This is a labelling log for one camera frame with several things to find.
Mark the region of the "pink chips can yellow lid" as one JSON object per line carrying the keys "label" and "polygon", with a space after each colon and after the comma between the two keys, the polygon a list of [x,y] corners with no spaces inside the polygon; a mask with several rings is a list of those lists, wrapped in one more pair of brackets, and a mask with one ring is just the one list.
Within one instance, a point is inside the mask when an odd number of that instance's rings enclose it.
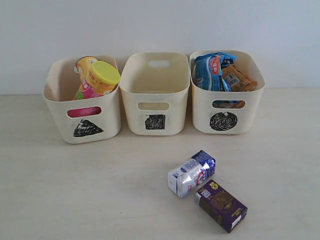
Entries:
{"label": "pink chips can yellow lid", "polygon": [[95,61],[86,77],[80,78],[80,86],[73,100],[85,100],[108,95],[117,87],[120,79],[120,73],[114,66],[105,61]]}

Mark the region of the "blue snack bag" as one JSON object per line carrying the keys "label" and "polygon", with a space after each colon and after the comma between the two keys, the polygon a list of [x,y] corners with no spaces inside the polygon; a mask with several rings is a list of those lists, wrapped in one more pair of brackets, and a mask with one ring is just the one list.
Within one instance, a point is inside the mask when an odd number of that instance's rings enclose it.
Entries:
{"label": "blue snack bag", "polygon": [[235,66],[237,57],[226,52],[214,52],[195,58],[194,84],[212,92],[232,92],[222,77],[222,70],[229,65]]}

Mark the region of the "orange black snack bag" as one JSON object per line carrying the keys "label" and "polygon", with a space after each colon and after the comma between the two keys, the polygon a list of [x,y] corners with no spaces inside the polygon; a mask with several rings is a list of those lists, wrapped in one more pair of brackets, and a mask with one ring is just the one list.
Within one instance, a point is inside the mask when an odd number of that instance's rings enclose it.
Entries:
{"label": "orange black snack bag", "polygon": [[249,79],[233,65],[229,65],[222,70],[222,79],[232,92],[251,92],[258,85],[257,81]]}

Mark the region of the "cream bin square mark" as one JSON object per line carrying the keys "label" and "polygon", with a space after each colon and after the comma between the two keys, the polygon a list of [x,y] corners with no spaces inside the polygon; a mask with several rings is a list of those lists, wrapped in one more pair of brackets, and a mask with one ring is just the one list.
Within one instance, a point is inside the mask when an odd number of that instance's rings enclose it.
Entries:
{"label": "cream bin square mark", "polygon": [[129,129],[141,136],[172,136],[185,126],[190,67],[177,52],[130,56],[119,87]]}

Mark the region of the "blue white milk carton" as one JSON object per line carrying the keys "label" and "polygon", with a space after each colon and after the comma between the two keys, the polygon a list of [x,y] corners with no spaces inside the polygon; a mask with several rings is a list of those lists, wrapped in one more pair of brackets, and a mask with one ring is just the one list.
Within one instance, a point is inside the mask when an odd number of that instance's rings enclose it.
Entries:
{"label": "blue white milk carton", "polygon": [[168,187],[180,198],[201,185],[216,171],[216,160],[203,150],[168,172]]}

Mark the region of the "cream bin triangle mark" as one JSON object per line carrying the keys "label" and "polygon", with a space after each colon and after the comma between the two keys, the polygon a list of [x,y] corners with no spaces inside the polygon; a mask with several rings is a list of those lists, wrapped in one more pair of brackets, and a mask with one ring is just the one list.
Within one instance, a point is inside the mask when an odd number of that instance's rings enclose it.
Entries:
{"label": "cream bin triangle mark", "polygon": [[[110,139],[121,130],[119,88],[96,98],[74,100],[80,87],[75,72],[78,57],[55,62],[48,73],[43,98],[64,141],[81,144]],[[69,111],[99,107],[95,115],[70,117]]]}

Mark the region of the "cream bin circle mark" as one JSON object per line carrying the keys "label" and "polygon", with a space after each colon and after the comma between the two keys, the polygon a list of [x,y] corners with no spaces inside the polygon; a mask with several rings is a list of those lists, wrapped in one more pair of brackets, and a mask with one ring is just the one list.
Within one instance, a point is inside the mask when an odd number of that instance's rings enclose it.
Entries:
{"label": "cream bin circle mark", "polygon": [[257,81],[254,91],[221,92],[199,88],[195,82],[195,59],[217,50],[203,50],[189,57],[192,86],[192,122],[206,134],[239,135],[247,132],[254,121],[265,87],[264,78],[252,57],[242,51],[224,50],[237,56],[235,67],[250,80]]}

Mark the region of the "purple carton box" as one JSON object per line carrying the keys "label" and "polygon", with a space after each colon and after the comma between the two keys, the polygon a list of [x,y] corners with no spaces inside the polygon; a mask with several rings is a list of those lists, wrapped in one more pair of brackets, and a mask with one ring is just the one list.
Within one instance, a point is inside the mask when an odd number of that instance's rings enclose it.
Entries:
{"label": "purple carton box", "polygon": [[246,217],[248,208],[214,180],[209,180],[195,195],[195,203],[227,233]]}

